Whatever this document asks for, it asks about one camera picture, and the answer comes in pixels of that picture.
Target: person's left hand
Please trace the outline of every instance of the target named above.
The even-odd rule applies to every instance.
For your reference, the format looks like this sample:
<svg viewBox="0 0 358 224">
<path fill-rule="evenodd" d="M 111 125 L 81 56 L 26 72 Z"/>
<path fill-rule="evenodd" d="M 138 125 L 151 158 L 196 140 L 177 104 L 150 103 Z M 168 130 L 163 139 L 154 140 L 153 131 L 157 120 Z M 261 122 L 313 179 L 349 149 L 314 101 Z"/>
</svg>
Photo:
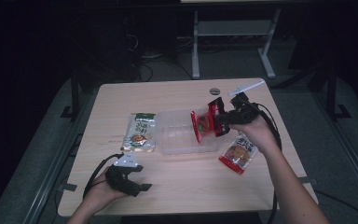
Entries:
<svg viewBox="0 0 358 224">
<path fill-rule="evenodd" d="M 88 220 L 97 212 L 104 209 L 112 201 L 128 196 L 118 190 L 110 188 L 106 183 L 105 170 L 93 181 L 83 202 L 78 206 L 68 223 L 88 223 Z"/>
<path fill-rule="evenodd" d="M 106 183 L 105 173 L 109 169 L 109 166 L 98 175 L 97 178 L 93 181 L 93 187 L 89 189 L 86 197 L 83 200 L 83 203 L 87 203 L 89 208 L 93 208 L 93 214 L 104 209 L 112 201 L 128 196 L 127 194 L 120 192 L 118 190 L 112 189 Z"/>
</svg>

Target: plastic box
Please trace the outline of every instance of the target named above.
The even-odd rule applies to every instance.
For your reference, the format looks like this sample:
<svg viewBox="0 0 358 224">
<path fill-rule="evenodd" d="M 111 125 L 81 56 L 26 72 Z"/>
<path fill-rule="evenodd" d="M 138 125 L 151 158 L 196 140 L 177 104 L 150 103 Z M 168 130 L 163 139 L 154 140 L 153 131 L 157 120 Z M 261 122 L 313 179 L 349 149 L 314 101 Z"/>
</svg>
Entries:
<svg viewBox="0 0 358 224">
<path fill-rule="evenodd" d="M 191 120 L 192 110 L 173 110 L 157 113 L 156 148 L 166 155 L 215 152 L 221 145 L 221 137 L 214 134 L 197 141 Z"/>
</svg>

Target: table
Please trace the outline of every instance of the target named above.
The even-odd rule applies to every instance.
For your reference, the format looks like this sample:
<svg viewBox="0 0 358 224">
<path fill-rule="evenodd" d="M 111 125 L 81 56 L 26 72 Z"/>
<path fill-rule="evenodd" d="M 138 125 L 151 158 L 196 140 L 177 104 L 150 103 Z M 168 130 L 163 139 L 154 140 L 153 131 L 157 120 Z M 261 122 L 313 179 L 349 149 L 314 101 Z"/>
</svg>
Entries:
<svg viewBox="0 0 358 224">
<path fill-rule="evenodd" d="M 226 110 L 230 110 L 233 108 L 229 103 L 232 97 L 227 93 L 238 85 L 254 84 L 259 80 L 240 78 L 102 85 L 68 179 L 68 184 L 76 185 L 76 190 L 64 191 L 59 214 L 68 217 L 74 213 L 98 164 L 108 156 L 120 152 L 130 113 L 197 109 L 216 98 L 210 94 L 210 88 L 221 91 Z M 272 113 L 282 136 L 283 154 L 298 177 L 307 176 L 268 86 L 262 84 L 246 94 L 251 102 L 265 105 Z M 216 152 L 164 155 L 158 148 L 151 153 L 135 152 L 144 169 L 141 173 L 130 174 L 130 180 L 153 186 L 149 191 L 141 191 L 137 197 L 127 197 L 111 203 L 98 215 L 192 214 L 271 209 L 273 187 L 263 154 L 256 154 L 243 175 L 229 170 L 218 160 L 236 134 L 231 131 L 225 135 L 224 143 Z M 317 201 L 310 183 L 306 183 L 305 187 Z"/>
</svg>

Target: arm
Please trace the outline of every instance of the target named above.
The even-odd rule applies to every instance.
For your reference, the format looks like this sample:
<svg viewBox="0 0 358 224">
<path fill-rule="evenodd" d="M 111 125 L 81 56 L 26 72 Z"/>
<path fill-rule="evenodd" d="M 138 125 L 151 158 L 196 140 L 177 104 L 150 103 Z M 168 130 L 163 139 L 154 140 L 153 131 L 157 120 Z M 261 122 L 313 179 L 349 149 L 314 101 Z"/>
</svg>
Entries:
<svg viewBox="0 0 358 224">
<path fill-rule="evenodd" d="M 117 190 L 113 190 L 105 182 L 106 169 L 94 180 L 94 186 L 89 190 L 83 202 L 78 206 L 68 221 L 68 224 L 89 223 L 91 217 L 104 209 L 112 201 L 127 196 Z"/>
<path fill-rule="evenodd" d="M 319 206 L 298 180 L 261 116 L 250 124 L 235 124 L 230 125 L 230 128 L 245 133 L 264 154 L 285 222 L 328 223 Z"/>
</svg>

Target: plastic bag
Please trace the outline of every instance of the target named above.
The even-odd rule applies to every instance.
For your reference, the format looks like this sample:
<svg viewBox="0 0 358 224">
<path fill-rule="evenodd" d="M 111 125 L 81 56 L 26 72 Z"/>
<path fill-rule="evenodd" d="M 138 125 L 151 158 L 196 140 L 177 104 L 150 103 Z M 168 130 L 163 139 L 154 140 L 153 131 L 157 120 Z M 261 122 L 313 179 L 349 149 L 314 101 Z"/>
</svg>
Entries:
<svg viewBox="0 0 358 224">
<path fill-rule="evenodd" d="M 215 118 L 216 115 L 225 113 L 225 105 L 221 97 L 216 98 L 206 106 L 191 112 L 194 133 L 200 143 L 202 137 L 214 133 L 214 136 L 222 136 L 229 132 L 228 125 Z"/>
<path fill-rule="evenodd" d="M 152 152 L 156 147 L 156 114 L 131 114 L 121 150 Z"/>
<path fill-rule="evenodd" d="M 226 153 L 219 157 L 219 160 L 231 170 L 242 174 L 255 157 L 257 151 L 258 148 L 249 141 L 244 133 L 241 133 Z"/>
</svg>

